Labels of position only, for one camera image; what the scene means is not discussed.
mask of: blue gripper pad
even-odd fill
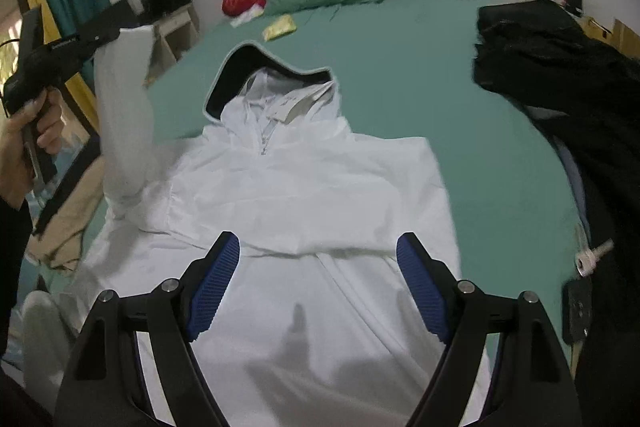
[[[425,262],[412,245],[411,236],[418,241],[417,237],[410,232],[402,234],[398,239],[396,244],[398,266],[418,306],[424,325],[447,344],[451,334],[447,325],[447,303],[427,270]],[[431,261],[428,254],[426,261]]]
[[[215,261],[211,263],[200,286],[191,298],[189,321],[185,327],[189,342],[193,342],[199,334],[211,327],[213,317],[216,315],[220,301],[229,286],[231,276],[238,266],[240,242],[233,233],[228,233],[227,237],[226,243],[222,246]]]

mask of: clothing tag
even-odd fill
[[[334,81],[330,80],[324,84],[315,84],[313,86],[302,87],[302,89],[295,89],[288,92],[267,110],[266,116],[271,120],[284,122],[289,118],[291,111],[293,111],[293,108],[296,107],[296,105],[308,98],[314,102],[319,100],[324,93],[333,87],[333,85]]]

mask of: yellow packet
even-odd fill
[[[262,37],[265,41],[272,41],[283,35],[289,35],[296,31],[298,27],[289,14],[278,17],[273,24],[262,30]]]

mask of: beige cloth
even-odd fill
[[[44,233],[30,237],[27,251],[34,259],[67,274],[76,269],[82,252],[82,232],[102,200],[103,178],[104,159],[100,156],[84,171]]]

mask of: black sleeve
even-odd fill
[[[15,306],[20,265],[31,229],[27,202],[15,210],[0,198],[0,356],[6,351],[9,317]]]

